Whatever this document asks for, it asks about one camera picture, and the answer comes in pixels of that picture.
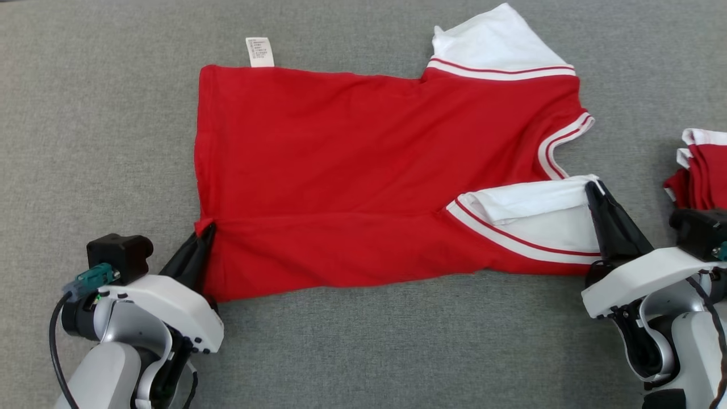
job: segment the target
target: white sleeve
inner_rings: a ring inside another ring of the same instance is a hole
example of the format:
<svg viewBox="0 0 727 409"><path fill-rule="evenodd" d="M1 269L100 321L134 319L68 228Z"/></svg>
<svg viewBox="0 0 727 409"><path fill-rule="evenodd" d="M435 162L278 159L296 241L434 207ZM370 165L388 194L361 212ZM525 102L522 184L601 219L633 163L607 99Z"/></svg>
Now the white sleeve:
<svg viewBox="0 0 727 409"><path fill-rule="evenodd" d="M572 71L507 3L447 31L434 27L432 43L435 64L509 73L556 67Z"/></svg>

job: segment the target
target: cable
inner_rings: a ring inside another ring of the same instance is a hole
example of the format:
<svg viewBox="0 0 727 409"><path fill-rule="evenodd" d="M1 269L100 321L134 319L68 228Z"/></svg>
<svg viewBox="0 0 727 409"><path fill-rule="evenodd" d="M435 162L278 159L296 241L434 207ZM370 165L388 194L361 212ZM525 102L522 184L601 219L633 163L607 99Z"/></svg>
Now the cable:
<svg viewBox="0 0 727 409"><path fill-rule="evenodd" d="M60 301L58 301L58 304L55 305L55 309L53 309L53 314L50 316L48 341L50 344L50 359L51 361L53 361L53 370L55 370L55 376L56 378L58 378L60 390L63 392L63 396L65 397L65 400L68 401L68 405L71 407L71 409L79 409L79 405L76 403L75 400L73 400L71 390L68 388L68 384L65 382L65 378L63 377L63 371L60 369L58 349L55 344L55 326L58 322L58 314L60 314L60 309L63 308L63 304L68 301L71 296L71 292L68 291L66 294L63 294L63 297L60 299Z"/></svg>
<svg viewBox="0 0 727 409"><path fill-rule="evenodd" d="M197 391L198 382L199 379L197 378L197 371L195 370L194 372L192 372L192 390L189 392L187 402L184 402L184 406L182 406L182 409L189 409L189 405L192 404L192 399L194 399L194 393Z"/></svg>
<svg viewBox="0 0 727 409"><path fill-rule="evenodd" d="M710 403L710 409L717 409L720 402L722 402L722 398L725 396L725 390L727 389L727 340L725 339L725 330L722 327L720 316L717 313L714 304L712 304L710 297L704 291L704 288L702 288L702 286L691 277L686 279L686 281L694 287L696 293L699 294L699 297L704 302L704 306L707 308L707 311L709 311L712 315L712 323L715 325L715 329L717 330L717 340L720 344L720 352L722 352L722 360L720 363L722 378L720 379L720 383L717 385L717 396L712 403Z"/></svg>

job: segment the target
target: stacked clothing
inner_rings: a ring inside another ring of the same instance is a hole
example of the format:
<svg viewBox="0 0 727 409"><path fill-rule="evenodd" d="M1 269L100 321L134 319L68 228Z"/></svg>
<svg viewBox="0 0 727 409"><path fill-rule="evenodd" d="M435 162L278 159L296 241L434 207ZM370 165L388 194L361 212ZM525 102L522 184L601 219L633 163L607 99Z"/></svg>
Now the stacked clothing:
<svg viewBox="0 0 727 409"><path fill-rule="evenodd" d="M689 128L682 140L687 145L677 149L682 168L664 189L680 209L727 209L727 132Z"/></svg>

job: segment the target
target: red t-shirt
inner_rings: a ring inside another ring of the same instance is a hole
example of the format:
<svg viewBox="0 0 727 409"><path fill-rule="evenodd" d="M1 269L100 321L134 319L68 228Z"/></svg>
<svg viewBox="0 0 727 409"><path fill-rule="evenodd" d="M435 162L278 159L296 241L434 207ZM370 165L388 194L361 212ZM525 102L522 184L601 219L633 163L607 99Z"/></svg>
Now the red t-shirt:
<svg viewBox="0 0 727 409"><path fill-rule="evenodd" d="M592 241L507 232L460 196L567 176L553 149L593 123L572 66L506 4L435 28L433 43L420 79L202 68L196 229L217 225L206 293L587 270Z"/></svg>

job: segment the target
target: teal connector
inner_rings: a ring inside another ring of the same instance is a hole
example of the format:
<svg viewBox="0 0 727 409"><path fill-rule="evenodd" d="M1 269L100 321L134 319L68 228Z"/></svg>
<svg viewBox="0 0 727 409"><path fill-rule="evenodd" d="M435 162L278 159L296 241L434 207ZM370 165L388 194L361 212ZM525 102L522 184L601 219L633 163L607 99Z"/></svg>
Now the teal connector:
<svg viewBox="0 0 727 409"><path fill-rule="evenodd" d="M113 267L109 263L98 264L76 276L76 281L80 281L89 292L107 285L115 279Z"/></svg>
<svg viewBox="0 0 727 409"><path fill-rule="evenodd" d="M77 301L97 288L110 284L117 278L119 278L119 273L115 272L110 264L101 263L77 275L75 280L63 286L63 292L70 291L71 298L69 301Z"/></svg>

